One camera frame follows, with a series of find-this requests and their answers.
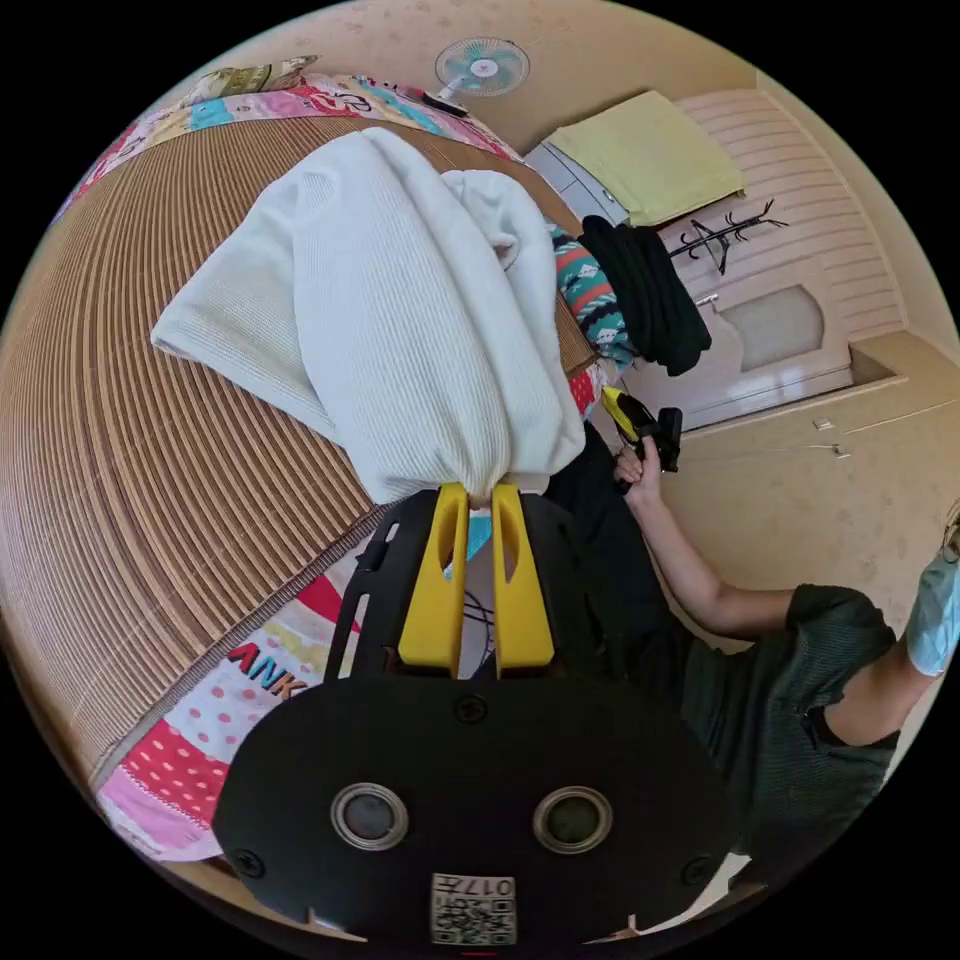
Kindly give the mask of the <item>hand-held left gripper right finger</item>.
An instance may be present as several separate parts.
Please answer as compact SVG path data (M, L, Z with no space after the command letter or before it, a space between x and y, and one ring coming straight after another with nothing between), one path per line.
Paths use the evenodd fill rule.
M516 486L494 488L491 517L497 675L540 672L550 665L555 650Z

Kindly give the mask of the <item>person's right hand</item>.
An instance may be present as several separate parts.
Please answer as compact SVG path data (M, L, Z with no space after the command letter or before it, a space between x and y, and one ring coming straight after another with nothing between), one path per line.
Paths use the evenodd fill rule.
M639 449L624 446L620 450L614 476L626 485L623 497L632 512L662 505L661 473L660 457L651 436L641 439Z

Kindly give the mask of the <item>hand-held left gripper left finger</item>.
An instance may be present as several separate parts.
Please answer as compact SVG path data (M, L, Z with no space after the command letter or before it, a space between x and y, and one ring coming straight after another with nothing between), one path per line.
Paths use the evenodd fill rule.
M400 660L415 671L458 675L469 514L461 485L439 489L398 644Z

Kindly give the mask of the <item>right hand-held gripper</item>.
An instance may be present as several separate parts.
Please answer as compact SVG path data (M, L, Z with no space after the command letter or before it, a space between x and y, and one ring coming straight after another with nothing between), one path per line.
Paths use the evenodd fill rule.
M643 403L629 396L625 391L613 386L602 388L601 403L604 410L614 421L617 432L622 439L622 447L628 446L639 449L640 441L645 436L651 436L656 443L660 457L662 471L662 457L658 447L659 423ZM626 485L616 480L620 494L626 492Z

